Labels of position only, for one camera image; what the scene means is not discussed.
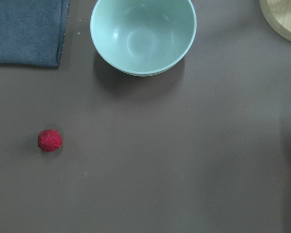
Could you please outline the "grey folded cloth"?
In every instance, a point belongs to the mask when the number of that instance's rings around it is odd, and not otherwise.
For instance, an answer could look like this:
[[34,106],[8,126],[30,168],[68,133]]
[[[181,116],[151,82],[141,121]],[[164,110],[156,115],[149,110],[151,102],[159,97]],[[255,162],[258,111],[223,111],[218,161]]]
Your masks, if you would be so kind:
[[68,0],[0,0],[0,64],[58,67]]

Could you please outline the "red strawberry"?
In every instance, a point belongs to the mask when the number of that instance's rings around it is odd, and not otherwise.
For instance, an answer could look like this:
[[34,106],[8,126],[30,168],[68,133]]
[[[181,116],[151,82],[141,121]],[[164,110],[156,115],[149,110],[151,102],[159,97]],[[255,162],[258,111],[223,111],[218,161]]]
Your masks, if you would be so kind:
[[44,152],[56,151],[62,146],[63,139],[58,131],[48,129],[42,131],[37,139],[38,147]]

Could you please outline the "wooden cup tree stand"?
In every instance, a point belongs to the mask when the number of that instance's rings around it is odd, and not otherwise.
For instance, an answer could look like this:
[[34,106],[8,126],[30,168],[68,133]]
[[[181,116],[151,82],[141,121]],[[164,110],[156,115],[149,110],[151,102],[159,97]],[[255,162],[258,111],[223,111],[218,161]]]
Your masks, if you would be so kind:
[[260,0],[259,5],[269,26],[291,41],[291,0]]

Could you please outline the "mint green bowl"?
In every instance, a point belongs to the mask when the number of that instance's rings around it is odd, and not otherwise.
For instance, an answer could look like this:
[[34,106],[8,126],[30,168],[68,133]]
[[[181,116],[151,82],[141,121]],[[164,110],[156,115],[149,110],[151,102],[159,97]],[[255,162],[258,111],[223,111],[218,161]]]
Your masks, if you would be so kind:
[[175,66],[197,31],[190,0],[99,0],[90,18],[97,53],[129,75],[147,77]]

